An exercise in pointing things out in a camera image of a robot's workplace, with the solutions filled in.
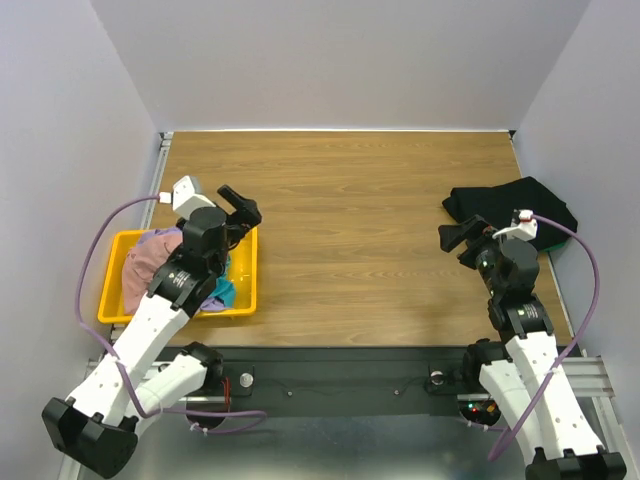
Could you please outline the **teal t shirt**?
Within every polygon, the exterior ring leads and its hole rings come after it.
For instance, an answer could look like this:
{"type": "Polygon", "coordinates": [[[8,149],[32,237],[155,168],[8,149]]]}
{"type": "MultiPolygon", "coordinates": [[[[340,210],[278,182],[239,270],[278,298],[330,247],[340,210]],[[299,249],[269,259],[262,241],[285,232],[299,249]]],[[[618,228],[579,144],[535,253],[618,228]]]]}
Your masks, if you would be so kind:
{"type": "Polygon", "coordinates": [[[216,281],[216,287],[211,294],[211,297],[221,303],[226,308],[232,308],[234,306],[236,298],[236,288],[234,283],[229,279],[229,272],[232,265],[231,255],[227,255],[225,270],[223,275],[216,281]]]}

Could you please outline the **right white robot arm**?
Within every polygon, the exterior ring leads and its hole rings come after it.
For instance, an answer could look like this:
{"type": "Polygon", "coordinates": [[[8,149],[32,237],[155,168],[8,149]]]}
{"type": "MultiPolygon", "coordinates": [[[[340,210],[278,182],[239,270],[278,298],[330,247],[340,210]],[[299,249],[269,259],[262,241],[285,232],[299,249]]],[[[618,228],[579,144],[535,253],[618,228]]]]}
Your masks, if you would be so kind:
{"type": "Polygon", "coordinates": [[[475,270],[489,293],[488,316],[500,339],[467,347],[460,366],[463,384],[484,389],[507,423],[488,458],[518,445],[528,479],[623,479],[621,453],[594,432],[575,396],[563,362],[591,319],[584,318],[570,343],[560,348],[546,308],[535,294],[540,267],[532,242],[541,224],[565,234],[569,228],[531,210],[516,210],[497,229],[475,215],[438,228],[440,248],[459,245],[459,263],[475,270]]]}

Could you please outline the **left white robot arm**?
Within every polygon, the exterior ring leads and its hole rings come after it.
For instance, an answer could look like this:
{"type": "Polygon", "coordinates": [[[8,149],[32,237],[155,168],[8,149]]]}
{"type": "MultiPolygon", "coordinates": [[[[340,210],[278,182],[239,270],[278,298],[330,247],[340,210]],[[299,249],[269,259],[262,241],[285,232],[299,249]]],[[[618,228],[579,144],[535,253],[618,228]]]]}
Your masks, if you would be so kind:
{"type": "Polygon", "coordinates": [[[203,434],[211,431],[203,423],[207,418],[248,418],[257,425],[266,417],[260,410],[232,411],[223,357],[198,342],[184,347],[152,379],[145,377],[168,341],[213,293],[230,251],[262,221],[255,200],[228,185],[217,192],[233,212],[207,198],[191,176],[154,195],[178,215],[181,243],[154,273],[115,343],[81,325],[103,343],[106,354],[70,394],[51,398],[42,411],[53,446],[103,479],[122,471],[142,434],[161,415],[188,417],[203,434]]]}

